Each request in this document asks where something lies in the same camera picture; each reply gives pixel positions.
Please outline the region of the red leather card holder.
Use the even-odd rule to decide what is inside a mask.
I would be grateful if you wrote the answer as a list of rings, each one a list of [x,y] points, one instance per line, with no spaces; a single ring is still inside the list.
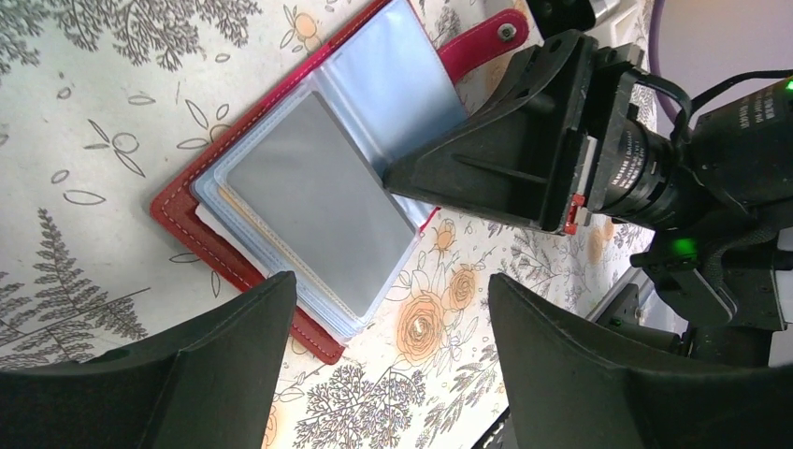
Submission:
[[[324,62],[334,51],[337,51],[343,43],[364,26],[367,20],[371,19],[389,2],[391,1],[369,3],[343,28],[330,38],[323,40],[310,53],[305,62],[285,75],[279,84],[261,97],[220,139],[202,151],[153,199],[151,203],[152,218],[238,290],[249,291],[265,278],[278,272],[270,271],[258,264],[225,225],[210,210],[201,205],[191,190],[192,183],[207,171],[212,163],[224,155],[233,144],[237,143],[243,134],[252,128],[255,120],[263,118],[271,111],[278,101],[283,100],[296,87],[300,80]],[[423,25],[419,9],[412,4],[411,6],[419,22]],[[427,31],[425,33],[455,89],[461,80],[479,66],[496,60],[525,44],[530,32],[525,12],[511,7],[479,22],[440,46],[434,44]],[[437,208],[431,204],[428,205],[432,211],[427,221],[420,227],[418,240],[413,249],[437,214]],[[298,306],[297,300],[296,278],[296,311],[290,329],[291,336],[326,364],[337,363],[350,340],[344,342],[335,339]]]

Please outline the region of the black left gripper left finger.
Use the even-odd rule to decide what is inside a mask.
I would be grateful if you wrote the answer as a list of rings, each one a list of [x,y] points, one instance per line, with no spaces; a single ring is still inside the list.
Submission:
[[[281,272],[86,362],[5,371],[5,448],[257,448],[296,309]]]

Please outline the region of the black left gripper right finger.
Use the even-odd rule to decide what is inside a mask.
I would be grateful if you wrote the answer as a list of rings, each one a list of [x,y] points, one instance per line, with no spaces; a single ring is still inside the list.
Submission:
[[[673,350],[561,309],[505,274],[488,306],[521,448],[788,448],[792,368],[771,333],[701,327]]]

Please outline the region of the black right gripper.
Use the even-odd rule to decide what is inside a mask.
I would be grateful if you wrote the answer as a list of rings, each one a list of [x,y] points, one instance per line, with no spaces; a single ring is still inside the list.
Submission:
[[[744,75],[696,97],[638,66],[639,50],[579,43],[571,107],[579,140],[594,144],[575,170],[570,219],[587,210],[654,232],[631,257],[686,332],[631,324],[610,330],[668,352],[732,366],[764,366],[786,327],[777,275],[792,269],[778,243],[792,224],[792,95],[788,71],[767,88],[703,115],[693,112]]]

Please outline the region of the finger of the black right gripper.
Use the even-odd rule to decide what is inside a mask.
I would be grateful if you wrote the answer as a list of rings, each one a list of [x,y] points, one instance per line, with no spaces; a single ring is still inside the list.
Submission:
[[[391,193],[504,225],[572,233],[592,140],[584,107],[598,42],[567,31],[519,51],[506,92],[384,172]]]

